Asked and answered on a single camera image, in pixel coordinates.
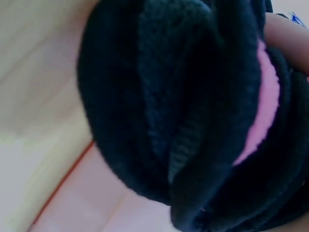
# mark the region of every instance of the pink fabric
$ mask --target pink fabric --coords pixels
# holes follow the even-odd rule
[[[257,57],[261,64],[262,82],[260,86],[259,105],[254,124],[250,127],[246,145],[234,165],[248,158],[266,138],[279,106],[280,85],[276,70],[265,51],[265,44],[259,41]]]

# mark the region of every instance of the light wood floor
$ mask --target light wood floor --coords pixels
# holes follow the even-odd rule
[[[26,231],[91,141],[75,62],[95,2],[0,0],[0,232]],[[307,1],[274,2],[309,25]]]

